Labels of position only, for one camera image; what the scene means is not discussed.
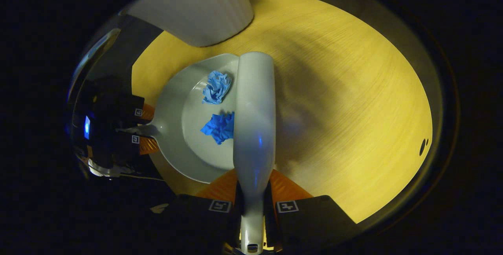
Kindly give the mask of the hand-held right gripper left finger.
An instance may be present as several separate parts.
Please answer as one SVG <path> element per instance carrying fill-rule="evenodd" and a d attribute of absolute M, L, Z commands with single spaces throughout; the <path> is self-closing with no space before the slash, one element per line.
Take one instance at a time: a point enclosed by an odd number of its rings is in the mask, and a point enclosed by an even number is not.
<path fill-rule="evenodd" d="M 196 195 L 179 194 L 151 212 L 156 238 L 171 255 L 239 254 L 242 197 L 235 169 Z"/>

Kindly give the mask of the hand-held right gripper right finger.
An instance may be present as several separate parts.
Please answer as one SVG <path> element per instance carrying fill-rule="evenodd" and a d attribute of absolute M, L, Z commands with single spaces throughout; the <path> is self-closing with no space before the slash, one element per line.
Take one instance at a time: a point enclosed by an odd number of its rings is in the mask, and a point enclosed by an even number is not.
<path fill-rule="evenodd" d="M 267 186 L 267 245 L 274 253 L 344 253 L 362 233 L 328 195 L 312 196 L 273 170 Z"/>

